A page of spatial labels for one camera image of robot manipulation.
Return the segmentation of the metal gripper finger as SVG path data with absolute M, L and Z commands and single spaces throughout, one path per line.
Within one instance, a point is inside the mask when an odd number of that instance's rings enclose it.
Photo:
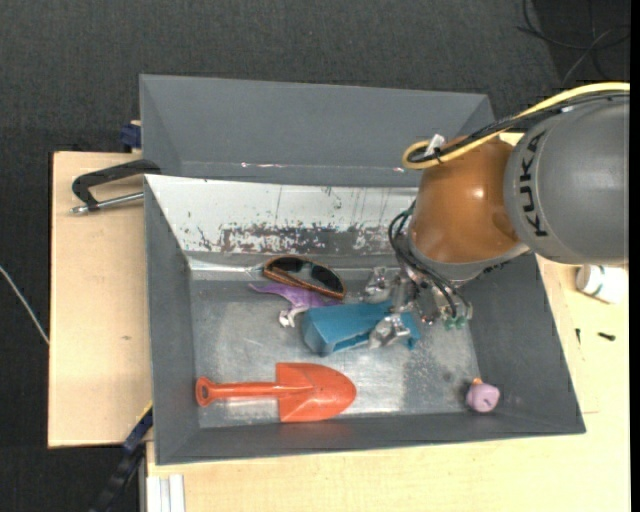
M 392 313 L 381 319 L 368 336 L 370 349 L 383 348 L 412 338 L 410 329 L 399 313 Z
M 389 299 L 395 286 L 395 275 L 387 267 L 374 267 L 363 289 L 363 301 L 379 304 Z

